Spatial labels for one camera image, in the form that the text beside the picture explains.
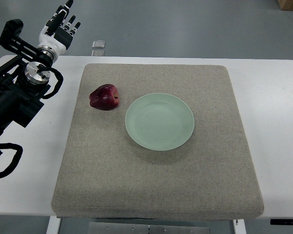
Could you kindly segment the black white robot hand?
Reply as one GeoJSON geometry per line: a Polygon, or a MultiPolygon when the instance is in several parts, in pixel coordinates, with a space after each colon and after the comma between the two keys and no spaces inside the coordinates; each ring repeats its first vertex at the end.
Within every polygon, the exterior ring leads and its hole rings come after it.
{"type": "Polygon", "coordinates": [[[81,23],[75,22],[76,16],[69,16],[74,1],[68,0],[58,7],[47,21],[39,35],[39,50],[48,51],[54,57],[64,54],[71,45],[81,23]]]}

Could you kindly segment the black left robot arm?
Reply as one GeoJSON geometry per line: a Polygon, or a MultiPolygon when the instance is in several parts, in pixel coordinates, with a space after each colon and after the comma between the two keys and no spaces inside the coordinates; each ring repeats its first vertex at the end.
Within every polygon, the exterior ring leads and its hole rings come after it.
{"type": "MultiPolygon", "coordinates": [[[[42,99],[53,97],[63,83],[63,76],[52,68],[59,50],[50,43],[33,47],[20,38],[23,22],[6,22],[0,45],[16,54],[0,66],[0,136],[12,122],[26,127],[43,107],[42,99]]],[[[15,152],[10,164],[0,172],[0,178],[10,175],[18,165],[23,148],[14,143],[0,143],[3,150],[15,152]]]]}

